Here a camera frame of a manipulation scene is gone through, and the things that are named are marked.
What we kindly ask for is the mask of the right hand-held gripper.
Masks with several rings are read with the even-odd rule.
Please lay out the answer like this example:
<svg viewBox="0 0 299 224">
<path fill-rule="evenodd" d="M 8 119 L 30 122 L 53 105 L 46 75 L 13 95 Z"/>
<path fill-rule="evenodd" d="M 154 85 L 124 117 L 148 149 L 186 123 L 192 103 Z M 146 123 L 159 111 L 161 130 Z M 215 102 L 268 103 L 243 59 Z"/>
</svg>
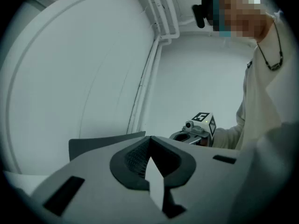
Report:
<svg viewBox="0 0 299 224">
<path fill-rule="evenodd" d="M 209 133 L 208 146 L 211 147 L 214 142 L 214 134 L 216 130 L 213 114 L 211 112 L 199 112 L 191 119 L 191 121 L 194 126 L 199 126 L 204 132 Z M 200 136 L 198 134 L 186 132 L 184 130 L 173 133 L 170 136 L 170 139 L 191 145 L 197 145 L 197 143 L 200 142 Z"/>
</svg>

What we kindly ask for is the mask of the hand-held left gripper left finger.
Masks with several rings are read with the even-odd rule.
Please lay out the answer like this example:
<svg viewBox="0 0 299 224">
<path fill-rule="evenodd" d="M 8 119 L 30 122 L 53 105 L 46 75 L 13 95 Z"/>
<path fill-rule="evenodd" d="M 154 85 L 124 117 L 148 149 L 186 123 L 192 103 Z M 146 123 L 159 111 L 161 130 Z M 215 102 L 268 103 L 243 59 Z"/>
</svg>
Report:
<svg viewBox="0 0 299 224">
<path fill-rule="evenodd" d="M 148 191 L 131 190 L 120 184 L 110 171 L 110 160 L 118 151 L 142 138 L 86 152 L 50 175 L 33 192 L 43 205 L 71 176 L 84 179 L 62 219 L 76 224 L 158 224 L 164 215 Z"/>
</svg>

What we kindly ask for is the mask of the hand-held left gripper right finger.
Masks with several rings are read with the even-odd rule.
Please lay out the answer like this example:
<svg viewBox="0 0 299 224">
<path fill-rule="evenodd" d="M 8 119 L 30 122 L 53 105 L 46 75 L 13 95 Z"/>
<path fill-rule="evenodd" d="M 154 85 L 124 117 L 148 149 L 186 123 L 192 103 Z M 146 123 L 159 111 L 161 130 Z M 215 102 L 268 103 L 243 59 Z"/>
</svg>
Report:
<svg viewBox="0 0 299 224">
<path fill-rule="evenodd" d="M 230 188 L 239 151 L 150 138 L 154 162 L 164 177 L 160 212 L 151 224 L 229 224 L 236 190 Z"/>
</svg>

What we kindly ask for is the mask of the person's right forearm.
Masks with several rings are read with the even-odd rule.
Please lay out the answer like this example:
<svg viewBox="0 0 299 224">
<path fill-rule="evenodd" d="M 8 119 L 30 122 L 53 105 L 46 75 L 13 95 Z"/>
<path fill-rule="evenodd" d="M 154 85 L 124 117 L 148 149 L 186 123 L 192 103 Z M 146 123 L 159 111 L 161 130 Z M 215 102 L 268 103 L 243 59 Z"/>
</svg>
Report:
<svg viewBox="0 0 299 224">
<path fill-rule="evenodd" d="M 217 128 L 214 133 L 212 147 L 240 150 L 243 139 L 243 125 L 236 125 L 230 129 Z"/>
</svg>

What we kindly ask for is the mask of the long dark divider panel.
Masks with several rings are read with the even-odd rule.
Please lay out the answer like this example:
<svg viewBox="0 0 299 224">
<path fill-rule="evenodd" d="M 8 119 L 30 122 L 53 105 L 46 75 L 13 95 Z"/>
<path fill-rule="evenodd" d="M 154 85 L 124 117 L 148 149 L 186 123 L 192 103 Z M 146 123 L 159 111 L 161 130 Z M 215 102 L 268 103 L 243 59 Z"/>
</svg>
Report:
<svg viewBox="0 0 299 224">
<path fill-rule="evenodd" d="M 145 131 L 119 135 L 119 136 L 111 136 L 111 137 L 103 137 L 103 138 L 91 138 L 91 139 L 70 139 L 69 140 L 69 159 L 72 161 L 76 157 L 98 148 L 110 146 L 125 140 L 130 140 L 134 138 L 144 137 L 146 134 Z"/>
</svg>

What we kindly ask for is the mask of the person in white coat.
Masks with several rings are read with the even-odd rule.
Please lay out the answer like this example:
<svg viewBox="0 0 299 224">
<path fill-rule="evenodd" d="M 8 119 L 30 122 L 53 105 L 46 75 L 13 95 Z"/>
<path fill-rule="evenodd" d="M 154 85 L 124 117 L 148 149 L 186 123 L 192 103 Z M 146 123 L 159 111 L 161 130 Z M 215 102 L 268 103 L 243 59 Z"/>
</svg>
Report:
<svg viewBox="0 0 299 224">
<path fill-rule="evenodd" d="M 236 125 L 243 125 L 242 147 L 283 123 L 299 121 L 299 45 L 282 11 L 257 44 L 245 70 Z"/>
</svg>

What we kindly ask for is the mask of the white pipe bundle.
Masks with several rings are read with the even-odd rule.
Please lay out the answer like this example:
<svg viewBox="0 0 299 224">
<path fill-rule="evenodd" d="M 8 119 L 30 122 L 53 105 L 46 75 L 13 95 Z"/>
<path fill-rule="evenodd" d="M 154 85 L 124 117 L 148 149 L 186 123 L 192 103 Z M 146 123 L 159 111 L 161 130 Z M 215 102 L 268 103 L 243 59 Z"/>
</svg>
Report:
<svg viewBox="0 0 299 224">
<path fill-rule="evenodd" d="M 153 20 L 150 27 L 154 38 L 147 62 L 142 72 L 137 94 L 131 111 L 127 134 L 143 132 L 150 117 L 150 106 L 153 99 L 158 67 L 164 46 L 170 45 L 173 39 L 180 37 L 179 24 L 173 0 L 145 0 L 144 11 L 150 10 L 149 18 Z"/>
</svg>

